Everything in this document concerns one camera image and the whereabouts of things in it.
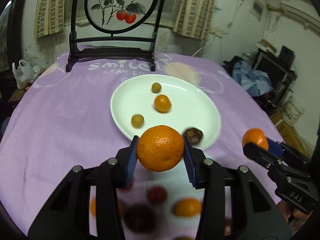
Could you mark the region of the right hand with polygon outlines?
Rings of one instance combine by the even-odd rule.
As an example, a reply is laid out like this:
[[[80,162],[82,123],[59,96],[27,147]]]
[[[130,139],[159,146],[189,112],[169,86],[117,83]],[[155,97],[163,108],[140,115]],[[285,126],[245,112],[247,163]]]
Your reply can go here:
[[[294,209],[290,206],[289,203],[285,202],[284,200],[281,200],[277,204],[277,207],[281,211],[286,222],[289,224],[293,235],[304,225],[304,223],[310,217],[310,215],[306,215],[298,209]]]

